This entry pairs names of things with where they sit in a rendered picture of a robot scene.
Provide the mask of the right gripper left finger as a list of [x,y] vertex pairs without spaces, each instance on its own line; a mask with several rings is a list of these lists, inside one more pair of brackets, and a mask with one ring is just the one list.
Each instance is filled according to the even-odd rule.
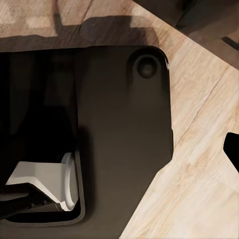
[[26,151],[21,132],[0,138],[0,192]]

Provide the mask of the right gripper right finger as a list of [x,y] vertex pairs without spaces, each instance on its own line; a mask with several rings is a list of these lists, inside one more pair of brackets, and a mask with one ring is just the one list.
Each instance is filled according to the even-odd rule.
[[239,134],[228,132],[223,150],[239,172]]

